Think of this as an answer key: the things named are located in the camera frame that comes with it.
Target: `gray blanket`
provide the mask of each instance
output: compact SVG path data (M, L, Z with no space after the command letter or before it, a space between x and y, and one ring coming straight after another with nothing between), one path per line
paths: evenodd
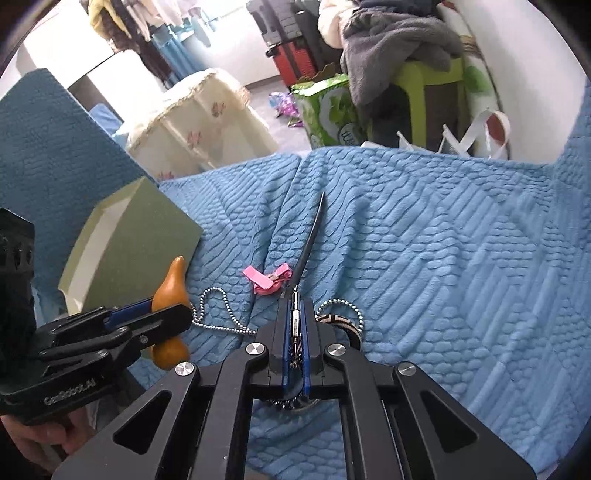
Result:
M357 10L343 29L343 39L341 66L358 107L384 92L407 59L447 72L452 56L462 54L460 38L438 18L380 8Z

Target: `green bag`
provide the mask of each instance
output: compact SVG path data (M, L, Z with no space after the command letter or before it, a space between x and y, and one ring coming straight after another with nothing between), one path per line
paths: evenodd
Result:
M366 138L349 92L349 77L340 74L291 88L312 148L359 146Z

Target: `blue curtain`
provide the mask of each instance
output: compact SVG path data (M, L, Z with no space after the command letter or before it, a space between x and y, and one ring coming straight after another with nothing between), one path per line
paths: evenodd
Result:
M158 27L152 33L152 43L173 70L169 78L171 85L193 73L205 70L205 66L191 55L166 25Z

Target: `metal bead chain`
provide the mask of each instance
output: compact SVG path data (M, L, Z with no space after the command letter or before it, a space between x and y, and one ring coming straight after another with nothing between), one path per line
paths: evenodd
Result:
M207 325L207 324L203 323L203 319L205 318L205 299L207 298L207 296L211 292L214 292L214 291L217 291L222 294L223 303L224 303L224 306L226 307L226 311L230 315L230 318L232 319L234 324L237 325L237 327L238 327L237 329L230 328L230 327L218 327L216 325ZM249 335L249 336L256 335L256 330L252 330L252 329L248 328L246 325L243 325L240 322L240 320L238 320L236 318L236 316L234 315L234 312L232 311L232 309L230 307L230 302L228 301L228 296L226 295L226 292L219 287L209 287L207 290L205 290L200 295L200 297L199 297L199 313L197 313L197 309L195 308L195 305L191 304L191 307L193 310L193 324L198 327L205 328L206 330L218 330L220 332L235 333L237 335Z
M218 327L216 325L207 325L206 323L203 323L203 320L205 318L205 300L207 299L207 297L210 293L215 292L215 291L222 294L222 299L223 299L224 306L226 307L226 311L228 312L230 319L238 327L237 329L231 328L231 327ZM360 335L363 335L363 330L365 328L365 318L364 318L363 314L361 313L361 310L359 310L354 304L352 304L351 302L349 302L347 300L331 299L331 300L324 301L323 303L320 304L320 306L318 307L318 310L316 310L316 317L320 316L322 314L323 310L326 307L329 307L330 305L344 305L345 307L348 307L351 310L353 310L356 313L357 318L359 320L359 326L357 327L357 331L359 332ZM240 320L238 320L236 318L236 316L234 315L234 312L232 311L232 308L230 307L230 302L228 301L228 295L226 294L225 290L222 288L209 287L207 290L205 290L199 296L199 311L197 311L197 309L195 308L195 305L193 305L193 304L191 304L191 309L193 311L193 324L197 327L204 328L206 330L216 330L219 332L234 333L236 335L256 336L256 330L248 328L246 325L242 324L240 322Z
M353 310L357 314L357 318L359 319L359 326L357 327L357 331L361 336L363 336L363 330L365 328L365 317L361 313L361 310L359 310L355 305L353 305L351 302L347 300L331 299L322 302L318 307L318 310L316 310L316 317L319 317L322 314L322 311L330 305L344 305L345 307L349 307L351 310Z

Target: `hanging clothes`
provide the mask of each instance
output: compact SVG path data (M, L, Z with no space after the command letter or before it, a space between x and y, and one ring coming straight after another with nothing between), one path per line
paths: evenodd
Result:
M105 15L102 13L106 11L106 13L111 17L115 25L125 34L128 38L131 38L131 34L127 30L127 27L121 20L120 16L117 15L111 0L90 0L88 3L88 17L90 18L90 25L97 32L101 37L106 40L109 40L111 37L109 36L109 32L107 31L107 27L105 25Z
M141 0L144 5L154 7L164 21L168 25L183 26L183 13L178 6L177 0Z
M156 46L153 45L151 41L145 40L143 33L140 32L139 26L122 1L112 0L112 2L116 13L121 17L122 21L128 26L129 31L132 33L135 42L135 48L132 48L132 50L139 55L142 63L148 71L158 78L166 88L172 87L172 85L177 83L176 78L173 75L173 68L160 54Z
M170 33L167 25L152 30L152 42L172 68L173 83L177 83L193 73L205 70L205 65L199 63L189 53L183 43Z

